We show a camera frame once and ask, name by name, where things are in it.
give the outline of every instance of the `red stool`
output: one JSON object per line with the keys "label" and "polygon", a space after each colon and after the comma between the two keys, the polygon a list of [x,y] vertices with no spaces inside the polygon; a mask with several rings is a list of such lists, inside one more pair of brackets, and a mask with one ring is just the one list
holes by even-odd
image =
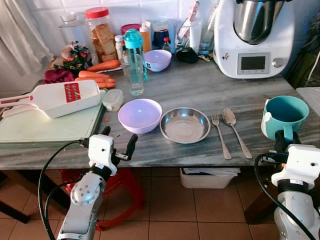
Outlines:
{"label": "red stool", "polygon": [[[83,169],[61,169],[61,177],[64,183],[77,180],[81,177]],[[68,184],[65,186],[66,190],[70,193],[74,184]],[[111,176],[106,182],[106,187],[103,192],[103,196],[107,197],[109,194],[117,190],[119,187],[126,187],[127,191],[134,199],[134,203],[120,216],[117,216],[111,220],[98,221],[96,229],[102,231],[103,228],[111,227],[122,223],[128,217],[130,217],[138,208],[144,209],[146,197],[138,185],[137,180],[130,168],[118,168],[117,173]]]}

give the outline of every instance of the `stainless steel plate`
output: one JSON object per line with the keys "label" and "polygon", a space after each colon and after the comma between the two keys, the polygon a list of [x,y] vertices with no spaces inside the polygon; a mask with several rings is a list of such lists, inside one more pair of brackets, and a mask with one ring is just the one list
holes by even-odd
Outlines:
{"label": "stainless steel plate", "polygon": [[210,132],[206,115],[190,107],[178,107],[167,111],[160,120],[165,138],[179,144],[193,144],[204,139]]}

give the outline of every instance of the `red lid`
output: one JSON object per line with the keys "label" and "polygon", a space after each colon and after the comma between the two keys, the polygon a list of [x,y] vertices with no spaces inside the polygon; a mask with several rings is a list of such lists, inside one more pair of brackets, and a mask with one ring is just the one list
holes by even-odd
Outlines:
{"label": "red lid", "polygon": [[109,10],[104,6],[93,7],[84,11],[84,15],[87,19],[102,18],[107,16],[108,14]]}
{"label": "red lid", "polygon": [[137,30],[139,32],[140,27],[141,27],[141,24],[138,24],[138,23],[132,23],[132,24],[123,25],[121,27],[121,33],[122,33],[122,35],[125,35],[125,33],[129,29],[135,29],[135,30]]}

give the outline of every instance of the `orange carrot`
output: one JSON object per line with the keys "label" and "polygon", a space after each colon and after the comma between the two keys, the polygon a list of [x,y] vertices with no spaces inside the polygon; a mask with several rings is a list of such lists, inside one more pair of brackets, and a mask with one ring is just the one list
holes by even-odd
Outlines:
{"label": "orange carrot", "polygon": [[98,72],[103,71],[107,69],[116,69],[120,66],[120,62],[118,59],[105,61],[93,66],[88,67],[86,70],[89,72]]}
{"label": "orange carrot", "polygon": [[79,72],[79,78],[87,78],[87,77],[93,77],[93,78],[110,78],[109,75],[105,75],[103,73],[96,73],[92,71],[80,71]]}
{"label": "orange carrot", "polygon": [[98,87],[100,89],[110,89],[110,88],[114,88],[115,86],[116,86],[116,84],[113,82],[99,82],[98,83]]}
{"label": "orange carrot", "polygon": [[77,77],[75,81],[84,81],[84,80],[95,80],[97,83],[115,83],[116,81],[112,78],[106,77]]}

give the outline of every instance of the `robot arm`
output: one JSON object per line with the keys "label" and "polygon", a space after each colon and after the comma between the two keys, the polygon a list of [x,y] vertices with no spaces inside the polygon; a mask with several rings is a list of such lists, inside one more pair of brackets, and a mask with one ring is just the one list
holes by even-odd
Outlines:
{"label": "robot arm", "polygon": [[[278,187],[278,201],[292,212],[317,240],[320,216],[314,209],[309,190],[315,186],[319,173],[320,149],[312,145],[291,144],[283,170],[271,176],[272,184]],[[281,240],[309,239],[297,223],[279,207],[274,212],[274,220]]]}
{"label": "robot arm", "polygon": [[126,153],[120,154],[114,148],[114,139],[107,136],[109,132],[110,128],[104,130],[104,134],[93,135],[89,139],[90,171],[71,190],[70,208],[57,240],[92,240],[94,237],[106,182],[110,176],[116,174],[120,160],[131,159],[138,139],[134,134],[127,145]]}

